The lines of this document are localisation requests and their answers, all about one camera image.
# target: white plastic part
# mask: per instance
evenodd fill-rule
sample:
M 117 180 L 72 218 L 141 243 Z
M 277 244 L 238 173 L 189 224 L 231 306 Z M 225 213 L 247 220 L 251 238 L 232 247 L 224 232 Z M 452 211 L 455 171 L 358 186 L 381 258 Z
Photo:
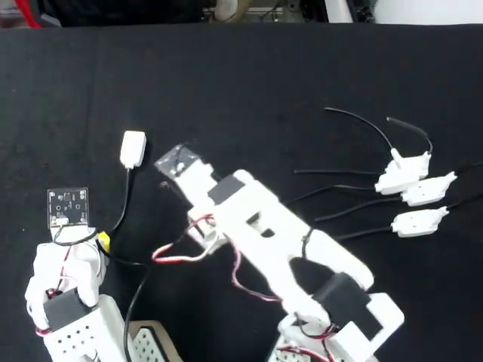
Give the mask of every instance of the white plastic part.
M 481 0 L 377 0 L 377 23 L 454 25 L 483 23 Z
M 128 169 L 139 167 L 143 163 L 145 149 L 146 134 L 138 130 L 126 130 L 119 159 Z
M 123 329 L 124 320 L 114 299 L 101 295 L 91 313 L 49 333 L 44 337 L 44 344 L 53 362 L 78 361 L 85 356 L 93 360 L 96 355 L 101 361 L 125 362 Z M 128 349 L 132 361 L 140 362 L 130 337 Z
M 441 219 L 449 214 L 446 206 L 433 210 L 418 210 L 401 213 L 392 221 L 393 232 L 400 238 L 429 235 L 438 230 Z
M 446 196 L 450 184 L 457 179 L 454 172 L 446 176 L 423 179 L 401 193 L 402 200 L 409 206 L 420 206 L 440 201 Z
M 194 205 L 189 211 L 189 221 L 199 219 L 206 214 L 212 214 L 214 217 L 214 220 L 200 222 L 198 224 L 200 230 L 191 231 L 193 238 L 204 248 L 211 247 L 217 238 L 224 238 L 225 241 L 233 243 L 266 278 L 270 289 L 280 298 L 283 308 L 289 315 L 297 314 L 304 321 L 313 321 L 320 326 L 327 326 L 330 323 L 327 312 L 298 285 L 290 266 L 291 259 L 303 256 L 302 240 L 307 235 L 309 226 L 282 205 L 267 187 L 244 170 L 236 171 L 232 175 L 241 182 L 242 187 L 233 188 L 226 198 L 215 204 L 208 196 L 209 191 L 217 185 L 211 177 L 213 173 L 211 165 L 196 159 L 176 175 L 176 172 L 171 172 L 169 168 L 171 163 L 176 164 L 172 156 L 175 150 L 176 148 L 158 161 L 157 167 L 180 187 Z M 232 186 L 224 187 L 222 193 L 226 194 L 226 190 Z M 374 282 L 374 276 L 364 263 L 322 231 L 313 231 L 306 243 L 305 251 L 308 260 L 326 265 L 336 273 L 347 273 L 364 290 L 370 288 Z M 383 306 L 378 305 L 378 301 L 379 297 L 375 297 L 374 311 L 370 310 L 376 318 L 386 319 L 381 321 L 383 330 L 380 337 L 366 342 L 366 349 L 362 348 L 363 351 L 352 351 L 350 346 L 345 345 L 352 343 L 348 339 L 337 342 L 341 345 L 341 351 L 354 354 L 353 360 L 358 362 L 363 362 L 359 359 L 359 355 L 369 354 L 370 356 L 374 353 L 375 349 L 404 319 L 404 317 L 400 318 L 402 312 L 389 297 L 386 296 Z M 379 310 L 380 308 L 397 312 L 387 317 Z M 320 342 L 314 346 L 319 348 L 319 352 L 320 347 Z M 340 356 L 334 355 L 334 357 L 338 360 Z
M 403 192 L 417 184 L 429 172 L 431 155 L 424 152 L 420 156 L 403 158 L 397 149 L 391 149 L 392 160 L 374 185 L 382 195 Z
M 370 298 L 367 308 L 380 323 L 381 331 L 369 340 L 353 322 L 349 322 L 337 334 L 326 340 L 328 350 L 333 356 L 345 362 L 365 362 L 371 359 L 372 354 L 403 324 L 405 316 L 387 294 L 370 294 Z M 308 348 L 325 356 L 320 341 L 310 339 L 301 333 L 300 327 L 294 325 L 295 321 L 296 318 L 293 315 L 288 315 L 278 324 L 281 339 L 276 347 L 290 344 Z M 327 324 L 310 321 L 303 326 L 303 331 L 309 335 L 319 335 L 327 326 Z
M 329 23 L 353 23 L 347 0 L 325 0 Z
M 156 336 L 150 328 L 139 329 L 136 338 L 134 338 L 134 349 L 139 357 L 139 362 L 169 362 L 165 360 L 159 350 Z
M 57 240 L 78 240 L 90 235 L 93 230 L 83 225 L 64 227 Z M 94 240 L 70 247 L 69 256 L 64 261 L 68 251 L 69 247 L 54 243 L 37 246 L 33 276 L 26 288 L 25 299 L 27 312 L 40 330 L 49 328 L 44 310 L 44 303 L 47 301 L 45 291 L 57 288 L 59 281 L 59 289 L 63 292 L 77 287 L 79 298 L 87 306 L 98 303 L 99 286 L 106 274 L 104 255 L 100 254 Z

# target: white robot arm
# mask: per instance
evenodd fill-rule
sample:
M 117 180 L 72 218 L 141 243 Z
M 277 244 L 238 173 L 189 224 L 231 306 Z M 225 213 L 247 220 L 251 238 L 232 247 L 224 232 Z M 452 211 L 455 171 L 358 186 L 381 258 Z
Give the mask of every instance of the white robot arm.
M 214 223 L 199 222 L 190 230 L 191 236 L 211 252 L 231 243 L 280 299 L 288 316 L 278 326 L 281 338 L 275 350 L 287 345 L 291 351 L 308 348 L 320 358 L 329 358 L 323 360 L 331 360 L 327 347 L 345 362 L 364 362 L 403 323 L 404 315 L 386 294 L 366 293 L 374 277 L 364 263 L 329 235 L 312 230 L 248 172 L 239 170 L 218 182 L 212 177 L 213 167 L 183 145 L 155 165 L 193 205 L 191 220 L 212 215 Z M 326 265 L 335 273 L 314 296 L 294 278 L 289 262 L 296 257 Z M 296 322 L 319 335 L 332 325 L 337 332 L 323 345 Z

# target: wire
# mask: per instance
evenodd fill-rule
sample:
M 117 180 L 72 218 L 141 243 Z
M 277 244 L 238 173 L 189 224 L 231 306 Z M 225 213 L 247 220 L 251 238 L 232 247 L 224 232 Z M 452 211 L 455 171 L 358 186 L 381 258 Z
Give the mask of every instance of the wire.
M 82 244 L 86 241 L 89 241 L 90 239 L 94 238 L 96 235 L 97 235 L 97 229 L 94 228 L 94 231 L 86 236 L 85 238 L 82 238 L 82 239 L 79 239 L 79 240 L 76 240 L 76 241 L 63 241 L 63 242 L 59 242 L 57 241 L 57 239 L 59 238 L 60 236 L 60 233 L 62 232 L 64 226 L 61 226 L 59 231 L 55 234 L 54 236 L 54 239 L 52 240 L 52 242 L 56 245 L 60 245 L 61 247 L 73 247 L 74 245 L 79 245 L 79 244 Z
M 146 264 L 145 262 L 133 262 L 131 260 L 123 259 L 119 256 L 112 255 L 111 253 L 109 253 L 103 248 L 102 244 L 99 242 L 98 239 L 96 239 L 96 245 L 97 245 L 97 249 L 99 249 L 99 251 L 104 256 L 106 256 L 107 258 L 111 259 L 114 262 L 118 262 L 119 264 L 129 265 L 129 266 L 148 266 L 148 264 Z
M 365 236 L 365 235 L 377 234 L 377 233 L 380 233 L 380 232 L 392 232 L 392 228 L 390 226 L 385 226 L 383 228 L 362 230 L 361 232 L 353 232 L 352 234 L 345 234 L 345 235 L 336 236 L 334 239 L 336 239 L 338 241 L 344 241 L 344 240 L 358 238 L 358 237 Z
M 47 330 L 40 330 L 39 328 L 36 328 L 35 329 L 35 334 L 39 337 L 45 337 L 46 335 L 52 333 L 51 330 L 47 329 Z
M 316 217 L 314 221 L 315 222 L 328 221 L 328 220 L 336 219 L 337 217 L 347 215 L 348 213 L 353 213 L 354 211 L 364 209 L 365 207 L 369 207 L 369 206 L 377 205 L 377 204 L 385 204 L 387 202 L 401 201 L 401 200 L 402 200 L 402 198 L 400 196 L 398 196 L 396 198 L 377 198 L 375 200 L 369 200 L 369 201 L 363 202 L 362 204 L 355 205 L 355 206 L 350 207 L 348 209 L 339 211 L 338 213 L 332 213 L 331 215 Z
M 185 237 L 185 235 L 188 233 L 188 231 L 191 228 L 196 227 L 203 220 L 208 222 L 208 220 L 214 220 L 214 218 L 213 218 L 212 214 L 207 213 L 207 214 L 199 217 L 198 219 L 194 220 L 193 222 L 191 222 L 188 225 L 188 227 L 186 229 L 184 229 L 183 233 L 179 236 L 179 238 L 175 242 L 163 245 L 163 246 L 159 247 L 158 249 L 156 249 L 154 251 L 154 253 L 152 253 L 151 260 L 153 262 L 155 262 L 156 264 L 174 264 L 174 263 L 177 263 L 177 262 L 198 262 L 198 261 L 204 259 L 210 253 L 211 249 L 215 246 L 217 241 L 215 241 L 211 245 L 211 247 L 206 248 L 205 251 L 198 256 L 168 256 L 168 257 L 164 257 L 164 258 L 159 257 L 161 254 L 163 254 L 167 250 L 171 249 L 171 247 L 173 247 L 173 245 L 182 241 L 183 238 Z
M 454 210 L 454 209 L 457 209 L 458 207 L 462 207 L 463 205 L 470 204 L 474 201 L 477 201 L 480 198 L 483 198 L 483 192 L 476 194 L 476 195 L 473 195 L 473 196 L 470 196 L 468 198 L 464 198 L 463 200 L 455 202 L 454 204 L 448 205 L 446 207 L 446 209 L 447 210 Z
M 275 3 L 275 5 L 273 5 L 273 8 L 271 8 L 270 10 L 265 11 L 263 14 L 261 14 L 261 15 L 260 15 L 260 22 L 262 23 L 262 22 L 263 22 L 263 19 L 265 19 L 265 17 L 266 17 L 268 14 L 270 14 L 270 13 L 274 12 L 275 10 L 277 10 L 277 8 L 281 7 L 281 5 L 282 5 L 282 3 L 283 3 L 283 2 L 285 2 L 285 3 L 286 3 L 286 2 L 287 2 L 287 0 L 278 0 L 278 1 Z
M 364 191 L 369 191 L 372 190 L 374 191 L 374 187 L 364 187 L 364 186 L 351 186 L 351 185 L 331 185 L 331 186 L 324 186 L 319 189 L 312 190 L 311 192 L 307 192 L 306 194 L 303 194 L 297 198 L 293 198 L 292 200 L 286 201 L 283 204 L 284 205 L 289 205 L 293 204 L 294 202 L 302 201 L 306 198 L 309 198 L 313 195 L 320 194 L 321 192 L 329 191 L 329 190 L 334 190 L 334 189 L 345 189 L 345 190 L 364 190 Z
M 285 346 L 282 346 L 282 347 L 278 347 L 277 349 L 279 351 L 282 351 L 282 352 L 290 352 L 290 353 L 303 354 L 305 356 L 310 356 L 310 357 L 313 357 L 316 360 L 319 360 L 321 362 L 330 362 L 326 357 L 322 356 L 321 354 L 315 353 L 314 351 L 310 351 L 307 348 L 292 347 L 291 345 L 285 345 Z
M 255 292 L 253 290 L 248 289 L 238 281 L 238 278 L 236 277 L 236 273 L 240 269 L 240 265 L 242 263 L 242 254 L 240 253 L 240 250 L 238 250 L 233 243 L 231 243 L 231 245 L 233 247 L 233 252 L 235 253 L 235 262 L 233 263 L 233 271 L 232 271 L 232 284 L 235 287 L 247 292 L 248 294 L 251 294 L 252 296 L 256 296 L 257 298 L 264 300 L 265 302 L 280 302 L 280 298 L 278 298 L 277 296 L 267 296 L 266 294 Z
M 467 165 L 464 165 L 460 168 L 458 168 L 454 173 L 459 176 L 463 173 L 466 173 L 468 171 L 471 171 L 477 167 L 480 167 L 480 166 L 483 166 L 483 161 L 479 161 L 479 162 L 475 162 L 474 164 L 467 164 Z
M 129 348 L 128 348 L 128 333 L 129 333 L 129 323 L 131 322 L 131 318 L 133 315 L 133 310 L 134 306 L 136 305 L 136 301 L 139 299 L 139 295 L 143 291 L 144 286 L 146 285 L 146 282 L 149 279 L 149 276 L 151 275 L 152 267 L 149 268 L 141 282 L 139 283 L 139 287 L 137 287 L 136 293 L 133 296 L 133 299 L 131 300 L 131 304 L 129 305 L 128 312 L 126 313 L 126 318 L 125 318 L 125 324 L 124 324 L 124 331 L 122 334 L 122 345 L 124 347 L 124 353 L 126 354 L 126 359 L 128 362 L 133 362 L 131 359 L 131 355 L 129 354 Z
M 317 173 L 328 173 L 328 174 L 346 174 L 346 175 L 359 175 L 359 176 L 379 176 L 380 172 L 377 171 L 358 171 L 358 170 L 325 170 L 318 168 L 309 169 L 297 169 L 294 170 L 296 175 L 313 175 Z
M 424 139 L 428 142 L 428 145 L 429 145 L 428 154 L 429 155 L 432 154 L 431 139 L 429 138 L 428 134 L 422 128 L 419 128 L 418 126 L 415 126 L 414 124 L 407 123 L 407 122 L 401 121 L 401 120 L 393 118 L 393 117 L 387 117 L 386 119 L 387 119 L 388 122 L 392 122 L 394 124 L 397 124 L 398 126 L 406 128 L 407 130 L 412 130 L 413 132 L 415 132 L 415 133 L 419 134 L 420 136 L 424 137 Z
M 352 112 L 345 111 L 343 109 L 332 108 L 332 107 L 324 107 L 324 109 L 326 111 L 330 111 L 330 112 L 343 113 L 344 115 L 349 115 L 353 118 L 358 119 L 359 121 L 361 121 L 363 123 L 366 123 L 369 127 L 372 127 L 373 129 L 375 129 L 376 132 L 378 132 L 378 134 L 384 139 L 384 141 L 389 146 L 389 149 L 393 148 L 392 143 L 391 143 L 391 141 L 389 141 L 389 138 L 387 138 L 386 134 L 384 132 L 382 132 L 382 130 L 378 126 L 376 126 L 374 123 L 372 123 L 371 121 L 368 121 L 367 119 L 361 117 L 360 115 L 357 115 L 357 114 L 352 113 Z
M 314 232 L 315 228 L 313 226 L 310 226 L 309 231 L 303 236 L 302 238 L 302 258 L 307 259 L 307 244 L 310 241 L 310 237 L 312 236 L 312 233 Z
M 131 193 L 131 169 L 126 168 L 126 185 L 124 190 L 124 203 L 122 205 L 122 211 L 118 221 L 114 224 L 111 231 L 107 233 L 109 236 L 112 236 L 117 231 L 117 229 L 119 229 L 119 226 L 121 226 L 122 222 L 124 221 L 124 217 L 126 216 L 126 209 L 128 208 L 128 204 L 129 204 L 130 193 Z

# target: white connector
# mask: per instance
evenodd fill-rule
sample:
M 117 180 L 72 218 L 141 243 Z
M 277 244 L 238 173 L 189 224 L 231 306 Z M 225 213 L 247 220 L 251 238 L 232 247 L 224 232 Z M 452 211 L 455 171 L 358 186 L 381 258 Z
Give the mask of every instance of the white connector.
M 391 149 L 392 160 L 385 173 L 379 176 L 374 188 L 382 195 L 403 192 L 428 175 L 431 155 L 424 152 L 420 156 L 402 157 L 397 149 Z
M 143 163 L 145 149 L 146 134 L 138 130 L 126 130 L 119 159 L 128 169 L 139 167 Z
M 429 235 L 438 230 L 441 219 L 448 214 L 446 206 L 433 210 L 401 213 L 391 223 L 392 232 L 397 232 L 400 238 Z
M 423 179 L 401 193 L 402 200 L 409 206 L 420 206 L 440 201 L 446 196 L 450 184 L 457 179 L 454 172 L 446 176 Z

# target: black cloth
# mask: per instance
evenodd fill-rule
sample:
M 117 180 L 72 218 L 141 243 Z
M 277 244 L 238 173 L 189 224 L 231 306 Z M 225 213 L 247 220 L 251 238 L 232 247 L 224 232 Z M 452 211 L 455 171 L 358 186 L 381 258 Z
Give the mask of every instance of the black cloth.
M 149 148 L 112 248 L 143 260 L 186 225 L 186 208 L 159 187 L 165 179 L 152 166 L 177 143 L 222 176 L 249 170 L 282 200 L 334 183 L 374 184 L 295 176 L 296 167 L 382 170 L 389 160 L 375 132 L 324 106 L 373 120 L 403 155 L 427 145 L 385 117 L 422 127 L 435 144 L 432 176 L 481 160 L 482 36 L 480 26 L 315 24 L 0 32 L 2 360 L 49 360 L 23 298 L 35 246 L 49 240 L 46 189 L 88 186 L 91 225 L 109 228 L 122 206 L 125 130 L 146 131 Z M 458 179 L 445 202 L 480 192 L 481 172 Z M 373 197 L 329 192 L 292 209 L 310 221 Z M 407 209 L 385 204 L 318 227 L 332 235 L 381 227 Z M 461 207 L 427 237 L 345 242 L 373 271 L 373 291 L 405 313 L 377 353 L 382 361 L 481 360 L 482 212 L 483 202 Z M 176 251 L 199 249 L 185 241 Z M 161 321 L 186 362 L 262 361 L 284 313 L 234 288 L 232 262 L 224 247 L 198 264 L 160 267 L 134 318 Z M 297 275 L 314 291 L 328 273 L 303 264 Z M 111 265 L 102 290 L 125 313 L 140 278 L 135 268 Z M 248 262 L 240 279 L 269 293 Z

